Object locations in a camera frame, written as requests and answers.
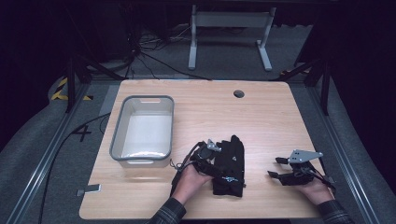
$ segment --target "table surface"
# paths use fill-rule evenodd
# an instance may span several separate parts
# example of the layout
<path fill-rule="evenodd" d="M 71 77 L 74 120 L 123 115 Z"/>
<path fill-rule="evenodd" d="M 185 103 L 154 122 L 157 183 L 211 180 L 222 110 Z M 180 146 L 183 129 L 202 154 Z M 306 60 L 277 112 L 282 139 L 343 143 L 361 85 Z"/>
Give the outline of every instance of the table surface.
<path fill-rule="evenodd" d="M 235 90 L 245 96 L 237 98 Z M 217 196 L 211 182 L 186 204 L 184 218 L 319 217 L 316 207 L 293 187 L 281 186 L 267 171 L 288 173 L 275 157 L 294 149 L 314 151 L 290 87 L 284 82 L 127 80 L 120 84 L 89 185 L 100 192 L 84 196 L 79 214 L 85 219 L 150 218 L 169 197 L 176 170 L 123 168 L 109 155 L 122 101 L 130 95 L 169 95 L 175 101 L 171 159 L 182 162 L 191 148 L 208 138 L 245 146 L 243 197 Z M 318 159 L 312 164 L 323 173 Z"/>

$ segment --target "black device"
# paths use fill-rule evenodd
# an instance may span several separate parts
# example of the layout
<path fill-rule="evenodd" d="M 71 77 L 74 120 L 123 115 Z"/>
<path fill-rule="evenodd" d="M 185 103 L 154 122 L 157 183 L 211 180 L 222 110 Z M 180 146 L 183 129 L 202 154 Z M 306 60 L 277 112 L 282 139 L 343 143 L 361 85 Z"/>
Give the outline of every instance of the black device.
<path fill-rule="evenodd" d="M 171 163 L 171 166 L 177 170 L 172 180 L 171 195 L 175 191 L 181 173 L 188 165 L 192 164 L 199 173 L 211 175 L 215 178 L 222 178 L 224 172 L 219 167 L 212 164 L 212 161 L 220 152 L 221 148 L 213 143 L 212 140 L 208 139 L 207 143 L 205 141 L 197 143 L 182 163 L 178 163 L 177 165 Z"/>
<path fill-rule="evenodd" d="M 289 158 L 276 158 L 276 162 L 279 164 L 289 164 L 292 168 L 292 173 L 280 175 L 276 172 L 268 171 L 268 174 L 272 178 L 278 179 L 283 186 L 305 185 L 317 178 L 335 192 L 332 178 L 321 175 L 310 162 L 322 156 L 321 152 L 294 149 Z"/>

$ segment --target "wire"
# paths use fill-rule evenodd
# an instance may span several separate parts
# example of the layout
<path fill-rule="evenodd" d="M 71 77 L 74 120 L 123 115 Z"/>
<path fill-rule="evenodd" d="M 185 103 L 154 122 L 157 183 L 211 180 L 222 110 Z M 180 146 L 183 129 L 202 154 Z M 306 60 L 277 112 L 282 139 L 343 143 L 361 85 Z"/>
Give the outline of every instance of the wire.
<path fill-rule="evenodd" d="M 64 9 L 65 9 L 66 12 L 67 12 L 67 16 L 69 17 L 70 21 L 73 23 L 74 27 L 76 28 L 76 31 L 77 31 L 77 33 L 79 34 L 79 37 L 81 37 L 82 41 L 84 42 L 85 47 L 87 48 L 88 52 L 91 54 L 91 56 L 92 56 L 96 61 L 98 61 L 98 60 L 95 58 L 95 55 L 93 54 L 93 52 L 92 52 L 90 46 L 88 45 L 88 41 L 85 39 L 85 37 L 84 37 L 84 35 L 82 34 L 82 32 L 78 29 L 78 26 L 76 25 L 75 20 L 73 19 L 72 15 L 71 15 L 71 13 L 70 13 L 70 11 L 69 11 L 69 9 L 67 8 L 66 3 L 63 2 L 63 5 L 64 5 Z"/>
<path fill-rule="evenodd" d="M 337 189 L 335 188 L 335 186 L 334 186 L 330 181 L 326 180 L 326 179 L 324 178 L 324 176 L 323 176 L 317 169 L 314 168 L 314 170 L 313 170 L 313 171 L 311 170 L 310 173 L 311 173 L 311 175 L 312 175 L 314 178 L 320 180 L 320 181 L 321 181 L 323 184 L 325 184 L 328 188 L 332 189 L 332 194 L 335 195 L 335 193 L 336 193 L 336 191 L 337 191 Z"/>
<path fill-rule="evenodd" d="M 186 31 L 188 31 L 190 28 L 191 28 L 191 27 L 189 26 L 189 27 L 185 28 L 185 29 L 184 29 L 181 33 L 179 33 L 178 35 L 169 37 L 169 39 L 171 40 L 170 42 L 169 42 L 169 41 L 168 41 L 168 42 L 164 42 L 164 41 L 162 41 L 160 38 L 157 38 L 157 37 L 155 36 L 155 38 L 148 38 L 148 40 L 143 41 L 143 42 L 140 42 L 139 44 L 140 44 L 140 45 L 147 45 L 147 44 L 155 43 L 156 45 L 155 45 L 155 47 L 152 48 L 152 49 L 143 48 L 143 47 L 142 47 L 142 49 L 143 49 L 144 51 L 160 50 L 160 49 L 163 49 L 163 48 L 165 48 L 166 46 L 170 45 L 171 43 L 176 43 L 176 42 L 181 41 L 181 40 L 189 40 L 188 38 L 186 38 L 186 37 L 184 37 L 184 36 L 182 36 L 182 35 L 183 35 Z"/>
<path fill-rule="evenodd" d="M 200 146 L 201 144 L 202 144 L 202 142 L 199 142 L 199 143 L 195 144 L 195 146 L 190 150 L 189 154 L 187 154 L 187 156 L 184 158 L 184 160 L 183 160 L 182 163 L 177 163 L 177 164 L 175 165 L 175 164 L 173 163 L 172 159 L 171 159 L 171 160 L 169 161 L 169 163 L 170 163 L 169 165 L 170 165 L 171 167 L 175 168 L 178 172 L 181 173 L 187 165 L 190 165 L 190 164 L 193 163 L 193 161 L 190 161 L 190 162 L 186 165 L 186 162 L 187 162 L 187 160 L 190 158 L 192 152 L 193 152 L 198 146 Z"/>
<path fill-rule="evenodd" d="M 171 68 L 172 70 L 174 70 L 174 71 L 176 71 L 176 72 L 178 72 L 178 73 L 180 73 L 180 74 L 187 75 L 187 76 L 190 76 L 190 77 L 197 77 L 197 78 L 200 78 L 200 79 L 205 79 L 205 80 L 208 80 L 208 81 L 211 81 L 211 80 L 212 80 L 212 79 L 210 79 L 210 78 L 208 78 L 208 77 L 200 77 L 200 76 L 197 76 L 197 75 L 193 75 L 193 74 L 188 74 L 188 73 L 180 72 L 180 71 L 178 71 L 176 68 L 172 67 L 171 65 L 169 65 L 169 64 L 167 64 L 167 63 L 164 63 L 164 62 L 162 62 L 162 61 L 160 61 L 160 60 L 158 60 L 158 59 L 156 59 L 156 58 L 154 58 L 154 57 L 148 55 L 148 54 L 145 53 L 145 52 L 140 52 L 140 53 L 143 54 L 143 55 L 145 55 L 145 56 L 147 56 L 147 57 L 149 57 L 150 59 L 152 59 L 152 60 L 154 60 L 154 61 L 157 61 L 157 62 L 159 62 L 159 63 L 164 64 L 165 66 Z"/>
<path fill-rule="evenodd" d="M 125 77 L 128 77 L 129 70 L 131 69 L 131 64 L 132 64 L 132 63 L 130 63 L 130 64 L 128 65 L 128 67 L 126 68 Z"/>
<path fill-rule="evenodd" d="M 136 55 L 134 51 L 140 51 L 141 46 L 138 43 L 138 39 L 141 35 L 141 23 L 140 12 L 134 8 L 132 3 L 119 3 L 120 15 L 125 22 L 125 32 L 127 33 L 127 41 L 130 47 L 130 51 L 133 55 Z"/>
<path fill-rule="evenodd" d="M 100 124 L 99 124 L 99 131 L 100 131 L 102 134 L 105 134 L 105 131 L 102 130 L 102 124 L 103 124 L 103 122 L 105 121 L 105 119 L 107 119 L 109 116 L 110 116 L 110 114 L 107 114 L 107 116 L 105 116 L 105 117 L 102 119 L 102 121 L 100 121 Z"/>
<path fill-rule="evenodd" d="M 118 71 L 120 71 L 120 70 L 122 70 L 122 69 L 128 67 L 129 65 L 131 65 L 132 62 L 133 62 L 133 60 L 127 60 L 127 62 L 125 62 L 125 63 L 123 63 L 123 64 L 117 65 L 117 66 L 115 66 L 115 67 L 107 67 L 106 69 L 107 69 L 107 70 L 110 70 L 110 71 L 112 71 L 112 72 L 118 72 Z M 90 73 L 93 74 L 93 75 L 102 74 L 102 72 L 96 70 L 95 68 L 93 68 L 93 69 L 88 68 L 88 71 L 90 71 Z"/>
<path fill-rule="evenodd" d="M 141 60 L 139 57 L 136 57 L 140 62 L 142 62 L 143 65 L 145 65 L 145 67 L 150 71 L 151 75 L 155 78 L 157 78 L 158 80 L 160 80 L 158 77 L 156 77 L 154 75 L 154 73 L 152 72 L 152 70 L 145 64 L 145 62 L 143 62 L 143 60 Z"/>
<path fill-rule="evenodd" d="M 56 153 L 55 153 L 55 156 L 53 157 L 53 160 L 52 160 L 52 162 L 51 162 L 51 164 L 50 164 L 50 166 L 49 166 L 49 172 L 48 172 L 48 174 L 47 174 L 46 185 L 45 185 L 45 187 L 44 187 L 43 198 L 42 198 L 42 200 L 41 200 L 40 216 L 39 216 L 39 218 L 38 218 L 38 223 L 39 223 L 39 224 L 41 224 L 41 223 L 42 223 L 42 220 L 43 220 L 44 205 L 45 205 L 45 203 L 46 203 L 47 191 L 48 191 L 48 186 L 49 186 L 49 183 L 50 183 L 50 175 L 51 175 L 51 173 L 52 173 L 53 164 L 55 163 L 56 158 L 58 157 L 59 152 L 61 151 L 62 146 L 64 145 L 64 143 L 66 142 L 66 140 L 70 137 L 70 135 L 72 135 L 72 133 L 77 132 L 78 130 L 82 129 L 85 125 L 87 125 L 87 124 L 89 124 L 89 123 L 91 123 L 91 122 L 93 122 L 93 121 L 95 121 L 95 120 L 101 119 L 101 118 L 106 117 L 106 116 L 109 116 L 109 115 L 110 115 L 110 113 L 107 113 L 107 114 L 104 114 L 104 115 L 102 115 L 102 116 L 99 116 L 99 117 L 97 117 L 97 118 L 95 118 L 95 119 L 90 119 L 90 120 L 86 121 L 85 123 L 79 125 L 76 129 L 74 129 L 72 132 L 70 132 L 70 133 L 66 136 L 66 138 L 62 141 L 62 143 L 61 143 L 61 144 L 59 145 L 59 147 L 57 148 Z"/>

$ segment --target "white plastic bin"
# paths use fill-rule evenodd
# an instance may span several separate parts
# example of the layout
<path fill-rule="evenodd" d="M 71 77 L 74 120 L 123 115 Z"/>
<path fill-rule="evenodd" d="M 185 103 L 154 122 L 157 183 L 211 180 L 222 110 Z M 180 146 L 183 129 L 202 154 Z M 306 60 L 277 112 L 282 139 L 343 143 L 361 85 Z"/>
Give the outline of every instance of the white plastic bin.
<path fill-rule="evenodd" d="M 165 167 L 172 150 L 174 100 L 165 95 L 127 97 L 110 146 L 123 167 Z"/>

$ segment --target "hand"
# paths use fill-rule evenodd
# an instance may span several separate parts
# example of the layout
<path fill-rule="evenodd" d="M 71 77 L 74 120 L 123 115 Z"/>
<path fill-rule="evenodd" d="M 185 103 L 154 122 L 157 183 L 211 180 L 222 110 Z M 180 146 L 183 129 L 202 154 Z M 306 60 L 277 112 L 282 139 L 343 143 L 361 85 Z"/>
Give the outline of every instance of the hand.
<path fill-rule="evenodd" d="M 294 187 L 305 195 L 314 205 L 334 200 L 329 188 L 317 178 L 314 178 L 314 180 L 305 185 Z"/>
<path fill-rule="evenodd" d="M 188 165 L 181 173 L 181 178 L 178 180 L 172 197 L 185 204 L 204 183 L 211 179 L 213 179 L 212 176 L 201 175 L 195 170 L 193 165 Z"/>

